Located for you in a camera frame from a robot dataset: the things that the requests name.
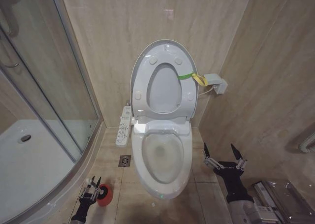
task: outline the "white toilet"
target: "white toilet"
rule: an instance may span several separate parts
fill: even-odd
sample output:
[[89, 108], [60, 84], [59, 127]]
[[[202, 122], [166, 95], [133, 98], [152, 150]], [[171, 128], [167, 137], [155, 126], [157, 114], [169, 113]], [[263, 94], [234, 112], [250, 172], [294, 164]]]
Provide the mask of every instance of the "white toilet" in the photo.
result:
[[198, 85], [188, 51], [173, 40], [150, 44], [139, 56], [130, 83], [132, 155], [141, 184], [153, 196], [172, 199], [191, 170], [193, 117]]

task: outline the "shower drain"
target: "shower drain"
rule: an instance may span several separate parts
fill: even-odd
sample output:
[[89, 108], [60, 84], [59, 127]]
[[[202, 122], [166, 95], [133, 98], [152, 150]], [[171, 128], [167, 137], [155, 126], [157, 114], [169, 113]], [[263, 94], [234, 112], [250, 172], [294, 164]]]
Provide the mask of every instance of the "shower drain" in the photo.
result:
[[121, 155], [119, 159], [119, 167], [130, 166], [131, 155]]
[[24, 136], [22, 136], [22, 138], [20, 139], [22, 142], [26, 142], [28, 140], [31, 139], [31, 135], [30, 134], [26, 134]]

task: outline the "yellow strap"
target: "yellow strap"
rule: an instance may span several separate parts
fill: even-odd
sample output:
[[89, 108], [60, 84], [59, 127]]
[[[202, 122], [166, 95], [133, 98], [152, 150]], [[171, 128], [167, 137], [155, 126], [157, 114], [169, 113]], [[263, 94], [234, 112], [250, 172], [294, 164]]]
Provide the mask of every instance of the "yellow strap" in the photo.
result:
[[191, 76], [199, 85], [203, 87], [206, 87], [208, 85], [208, 82], [205, 77], [197, 75], [196, 73], [193, 73]]

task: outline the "white flexible hose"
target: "white flexible hose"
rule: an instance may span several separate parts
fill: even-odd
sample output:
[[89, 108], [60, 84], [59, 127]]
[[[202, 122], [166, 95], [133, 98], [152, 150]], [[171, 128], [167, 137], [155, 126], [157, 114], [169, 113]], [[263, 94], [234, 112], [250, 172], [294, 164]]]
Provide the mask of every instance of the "white flexible hose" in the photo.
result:
[[303, 153], [315, 152], [315, 146], [314, 145], [308, 147], [310, 144], [312, 144], [314, 142], [315, 142], [315, 132], [311, 133], [309, 136], [307, 136], [305, 139], [303, 139], [299, 143], [299, 149]]

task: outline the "red rubber cup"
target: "red rubber cup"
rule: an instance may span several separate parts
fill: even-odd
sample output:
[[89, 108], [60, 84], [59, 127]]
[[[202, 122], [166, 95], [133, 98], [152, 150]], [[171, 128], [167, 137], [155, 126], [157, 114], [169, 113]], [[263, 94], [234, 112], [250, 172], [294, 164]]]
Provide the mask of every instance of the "red rubber cup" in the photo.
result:
[[100, 184], [99, 188], [104, 191], [103, 194], [97, 196], [97, 203], [101, 207], [107, 206], [113, 199], [113, 190], [107, 184]]

